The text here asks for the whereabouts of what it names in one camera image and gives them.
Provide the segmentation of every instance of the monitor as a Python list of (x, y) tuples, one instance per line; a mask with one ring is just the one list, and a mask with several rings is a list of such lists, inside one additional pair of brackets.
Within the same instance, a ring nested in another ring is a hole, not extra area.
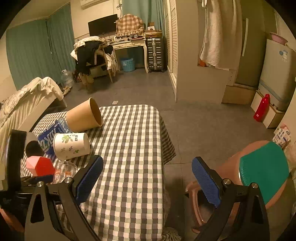
[(117, 14), (98, 18), (89, 22), (89, 35), (98, 36), (104, 33), (110, 33), (116, 31)]

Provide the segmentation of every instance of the air conditioner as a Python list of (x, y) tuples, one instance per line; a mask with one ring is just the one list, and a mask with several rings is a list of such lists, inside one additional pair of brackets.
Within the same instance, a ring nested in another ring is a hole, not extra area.
[(80, 0), (81, 8), (86, 9), (90, 6), (96, 5), (101, 2), (105, 2), (106, 0)]

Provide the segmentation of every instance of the cable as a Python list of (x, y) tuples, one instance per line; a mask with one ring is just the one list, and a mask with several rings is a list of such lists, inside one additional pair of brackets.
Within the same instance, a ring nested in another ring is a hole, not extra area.
[(120, 17), (122, 17), (122, 3), (120, 3), (120, 0), (118, 0), (118, 6), (116, 7), (116, 9), (120, 9)]

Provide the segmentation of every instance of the floor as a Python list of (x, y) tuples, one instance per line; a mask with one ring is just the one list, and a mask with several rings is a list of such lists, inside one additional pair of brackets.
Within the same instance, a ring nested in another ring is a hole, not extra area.
[(235, 104), (175, 103), (168, 73), (144, 69), (117, 72), (114, 83), (108, 77), (95, 79), (91, 93), (81, 83), (65, 97), (67, 110), (93, 97), (99, 106), (149, 104), (156, 107), (175, 146), (176, 157), (164, 167), (165, 186), (171, 197), (166, 226), (175, 228), (184, 240), (194, 240), (191, 209), (184, 196), (186, 185), (195, 180), (191, 161), (201, 156), (210, 168), (257, 140), (271, 140), (273, 130), (253, 119), (250, 106)]

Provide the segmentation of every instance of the teal curtain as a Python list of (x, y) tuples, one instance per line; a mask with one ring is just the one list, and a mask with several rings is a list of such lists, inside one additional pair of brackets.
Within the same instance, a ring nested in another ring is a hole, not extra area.
[[(154, 22), (155, 29), (163, 31), (165, 35), (165, 19), (163, 0), (122, 0), (122, 14), (133, 14), (140, 17), (146, 27)], [(134, 58), (136, 64), (144, 65), (144, 51), (141, 47), (128, 48), (128, 55)]]
[(19, 90), (36, 77), (60, 79), (46, 29), (46, 20), (36, 20), (6, 32), (6, 51), (10, 72)]
[(75, 61), (70, 53), (73, 50), (74, 33), (70, 4), (65, 5), (47, 19), (47, 31), (52, 57), (60, 73), (63, 69), (73, 71)]

